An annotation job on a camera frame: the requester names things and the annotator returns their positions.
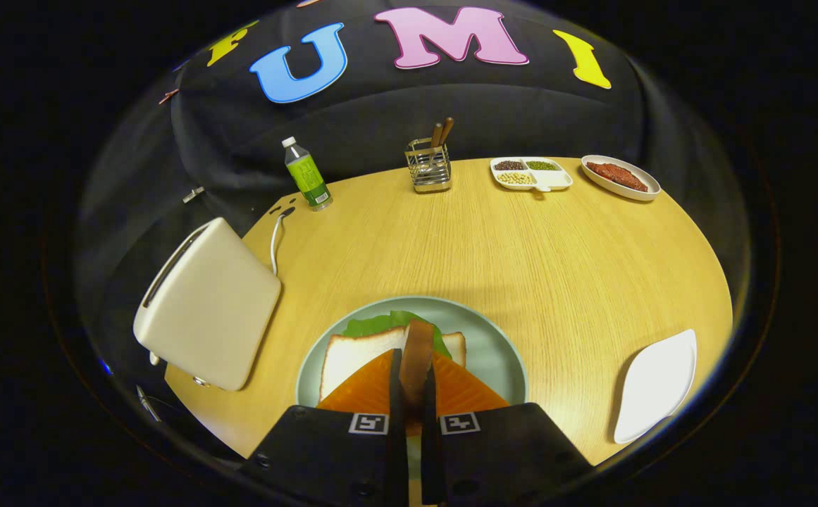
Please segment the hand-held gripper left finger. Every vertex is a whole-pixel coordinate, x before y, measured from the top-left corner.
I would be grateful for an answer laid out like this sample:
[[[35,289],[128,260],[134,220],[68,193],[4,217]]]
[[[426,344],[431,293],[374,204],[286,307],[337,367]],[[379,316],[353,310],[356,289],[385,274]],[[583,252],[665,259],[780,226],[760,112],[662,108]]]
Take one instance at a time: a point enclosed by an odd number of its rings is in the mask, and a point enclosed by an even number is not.
[[[273,506],[408,505],[401,359],[399,349],[378,358],[386,411],[289,407],[239,474]]]

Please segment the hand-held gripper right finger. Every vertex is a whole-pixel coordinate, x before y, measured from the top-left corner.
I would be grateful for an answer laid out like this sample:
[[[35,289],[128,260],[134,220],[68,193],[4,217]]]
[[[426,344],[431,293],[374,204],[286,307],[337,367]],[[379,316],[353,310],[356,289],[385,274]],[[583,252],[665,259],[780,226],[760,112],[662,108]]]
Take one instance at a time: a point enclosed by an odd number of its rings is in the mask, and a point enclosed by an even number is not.
[[[563,506],[593,476],[593,466],[540,405],[509,405],[443,354],[433,356],[425,395],[425,504]]]

